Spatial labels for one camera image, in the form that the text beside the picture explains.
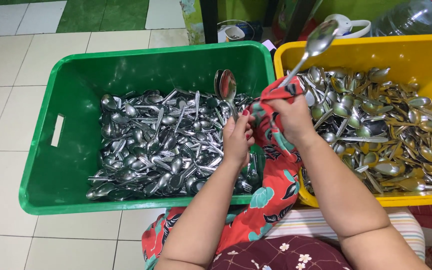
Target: crate handle hole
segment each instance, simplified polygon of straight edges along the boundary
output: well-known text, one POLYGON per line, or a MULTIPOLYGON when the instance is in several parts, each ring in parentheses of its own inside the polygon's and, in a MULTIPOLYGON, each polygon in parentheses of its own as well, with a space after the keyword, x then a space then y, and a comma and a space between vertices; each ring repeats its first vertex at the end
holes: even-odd
POLYGON ((54 125, 53 138, 51 139, 51 146, 58 147, 58 144, 60 142, 61 130, 63 129, 64 119, 65 117, 63 114, 57 114, 56 124, 54 125))

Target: electrical cord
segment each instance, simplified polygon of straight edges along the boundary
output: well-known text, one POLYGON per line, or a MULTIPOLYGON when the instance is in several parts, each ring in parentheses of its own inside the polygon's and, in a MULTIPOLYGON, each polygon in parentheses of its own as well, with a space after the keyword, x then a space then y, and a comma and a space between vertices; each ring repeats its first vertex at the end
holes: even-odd
POLYGON ((222 21, 222 22, 218 22, 218 23, 216 23, 216 25, 217 26, 219 26, 220 24, 222 24, 222 23, 226 23, 226 22, 231 22, 231 21, 237 21, 237 22, 242 22, 242 23, 245 23, 245 24, 247 24, 251 29, 252 29, 252 37, 251 37, 251 40, 253 40, 254 38, 255 38, 255 29, 251 26, 251 24, 249 24, 247 21, 242 21, 242 20, 225 20, 225 21, 222 21))

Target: woman's left hand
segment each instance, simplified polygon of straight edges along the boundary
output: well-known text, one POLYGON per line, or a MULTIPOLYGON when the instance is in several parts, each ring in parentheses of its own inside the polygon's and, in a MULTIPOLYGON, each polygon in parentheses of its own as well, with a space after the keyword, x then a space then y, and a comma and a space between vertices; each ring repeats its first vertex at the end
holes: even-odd
POLYGON ((253 130, 248 122, 255 120, 248 110, 239 113, 237 123, 230 117, 223 129, 223 162, 235 164, 243 169, 249 163, 249 147, 255 144, 253 130))

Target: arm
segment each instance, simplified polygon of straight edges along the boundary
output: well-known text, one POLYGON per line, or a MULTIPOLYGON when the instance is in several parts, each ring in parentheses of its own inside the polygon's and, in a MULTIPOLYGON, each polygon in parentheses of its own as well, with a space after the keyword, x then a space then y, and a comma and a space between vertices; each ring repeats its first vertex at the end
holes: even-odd
POLYGON ((323 217, 354 268, 429 269, 391 225, 373 194, 315 132, 304 96, 291 105, 282 99, 267 104, 280 113, 284 136, 301 155, 323 217))
POLYGON ((248 148, 255 142, 248 124, 251 116, 248 111, 244 113, 236 125, 232 117, 226 123, 223 162, 172 228, 155 270, 202 270, 213 260, 236 178, 248 164, 248 148))

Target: yellow plastic crate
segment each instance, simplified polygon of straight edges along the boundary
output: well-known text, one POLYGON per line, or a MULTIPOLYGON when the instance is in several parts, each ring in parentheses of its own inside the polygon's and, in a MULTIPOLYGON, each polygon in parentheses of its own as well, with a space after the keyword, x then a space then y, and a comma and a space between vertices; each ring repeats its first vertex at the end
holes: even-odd
MULTIPOLYGON (((292 69, 301 59, 306 42, 290 42, 280 46, 274 54, 276 77, 284 76, 283 70, 292 69)), ((391 67, 388 80, 403 83, 418 83, 421 96, 432 99, 432 34, 338 39, 319 56, 311 57, 302 69, 312 65, 349 67, 355 71, 367 71, 371 67, 391 67)), ((318 207, 316 198, 303 185, 299 197, 303 203, 318 207)), ((432 191, 396 192, 375 194, 384 207, 432 205, 432 191)))

